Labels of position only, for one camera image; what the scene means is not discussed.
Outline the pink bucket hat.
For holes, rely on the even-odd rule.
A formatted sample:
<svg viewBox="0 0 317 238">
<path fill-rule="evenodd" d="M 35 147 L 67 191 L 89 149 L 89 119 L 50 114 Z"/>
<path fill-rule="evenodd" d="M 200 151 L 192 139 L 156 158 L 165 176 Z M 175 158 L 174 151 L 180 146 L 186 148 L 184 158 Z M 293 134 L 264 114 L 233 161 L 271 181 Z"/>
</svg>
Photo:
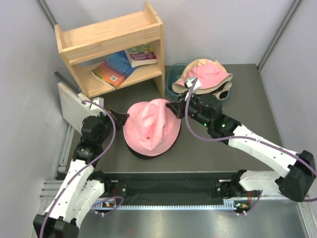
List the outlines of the pink bucket hat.
<svg viewBox="0 0 317 238">
<path fill-rule="evenodd" d="M 224 72 L 214 63 L 207 62 L 204 65 L 193 67 L 185 75 L 185 80 L 190 77 L 196 77 L 201 83 L 201 90 L 212 89 L 221 83 L 230 81 L 232 74 Z"/>
<path fill-rule="evenodd" d="M 154 99 L 133 104 L 123 127 L 128 148 L 139 157 L 156 157 L 168 151 L 178 138 L 181 120 L 166 106 L 168 100 Z"/>
</svg>

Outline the black bucket hat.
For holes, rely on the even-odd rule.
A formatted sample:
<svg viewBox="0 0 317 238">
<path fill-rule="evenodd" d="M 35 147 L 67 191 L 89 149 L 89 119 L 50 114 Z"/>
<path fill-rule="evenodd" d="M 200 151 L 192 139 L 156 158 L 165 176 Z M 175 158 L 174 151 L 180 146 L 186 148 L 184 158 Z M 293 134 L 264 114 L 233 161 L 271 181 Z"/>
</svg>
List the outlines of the black bucket hat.
<svg viewBox="0 0 317 238">
<path fill-rule="evenodd" d="M 163 153 L 158 154 L 158 155 L 155 155 L 155 156 L 148 156 L 148 155 L 140 154 L 140 153 L 134 151 L 134 150 L 128 145 L 128 143 L 127 143 L 126 141 L 125 141 L 125 144 L 126 144 L 128 150 L 130 151 L 130 153 L 131 153 L 132 155 L 134 155 L 135 157 L 137 157 L 137 158 L 139 158 L 139 159 L 141 159 L 141 160 L 151 160 L 151 159 L 154 159 L 154 158 L 156 158 L 156 157 L 159 157 L 159 156 L 165 154 L 167 151 L 169 151 L 169 150 L 174 146 L 174 144 L 177 142 L 177 140 L 178 140 L 178 138 L 179 138 L 179 135 L 180 135 L 180 134 L 178 134 L 178 136 L 177 136 L 177 138 L 175 139 L 175 141 L 173 142 L 173 144 L 172 144 L 167 150 L 165 150 Z"/>
</svg>

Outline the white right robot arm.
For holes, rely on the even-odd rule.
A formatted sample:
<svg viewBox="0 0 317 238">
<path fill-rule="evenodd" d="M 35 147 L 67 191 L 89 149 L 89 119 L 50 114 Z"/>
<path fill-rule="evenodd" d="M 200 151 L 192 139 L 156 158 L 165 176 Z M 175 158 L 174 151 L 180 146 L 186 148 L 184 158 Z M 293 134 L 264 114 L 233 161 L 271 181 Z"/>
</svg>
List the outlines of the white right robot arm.
<svg viewBox="0 0 317 238">
<path fill-rule="evenodd" d="M 224 114 L 221 102 L 212 94 L 187 97 L 182 93 L 177 100 L 166 103 L 166 107 L 178 119 L 193 119 L 203 125 L 210 135 L 209 141 L 239 149 L 272 169 L 264 172 L 239 170 L 225 183 L 226 196 L 243 196 L 248 191 L 263 190 L 279 192 L 295 202 L 306 200 L 317 177 L 312 153 L 287 150 L 258 136 Z"/>
</svg>

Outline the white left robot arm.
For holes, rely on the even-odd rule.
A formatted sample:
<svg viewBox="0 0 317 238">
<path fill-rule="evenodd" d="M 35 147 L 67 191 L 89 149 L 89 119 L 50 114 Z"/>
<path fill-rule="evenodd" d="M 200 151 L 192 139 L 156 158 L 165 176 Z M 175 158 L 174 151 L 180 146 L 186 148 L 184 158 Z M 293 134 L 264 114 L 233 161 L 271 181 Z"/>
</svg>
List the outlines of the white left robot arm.
<svg viewBox="0 0 317 238">
<path fill-rule="evenodd" d="M 39 238 L 76 238 L 81 224 L 100 196 L 112 192 L 108 175 L 96 172 L 98 160 L 105 154 L 103 142 L 115 138 L 129 114 L 103 109 L 97 116 L 82 121 L 81 140 L 75 148 L 68 173 L 55 198 L 33 226 Z"/>
</svg>

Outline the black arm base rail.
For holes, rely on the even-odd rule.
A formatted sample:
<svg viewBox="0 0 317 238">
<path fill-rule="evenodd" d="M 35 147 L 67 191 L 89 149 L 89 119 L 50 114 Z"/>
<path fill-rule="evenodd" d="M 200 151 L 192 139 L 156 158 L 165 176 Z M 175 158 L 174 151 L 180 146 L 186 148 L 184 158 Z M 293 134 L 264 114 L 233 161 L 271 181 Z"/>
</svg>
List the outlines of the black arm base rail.
<svg viewBox="0 0 317 238">
<path fill-rule="evenodd" d="M 256 198 L 238 183 L 238 172 L 103 173 L 88 179 L 102 184 L 102 198 L 119 196 L 123 206 L 222 205 L 224 199 Z"/>
</svg>

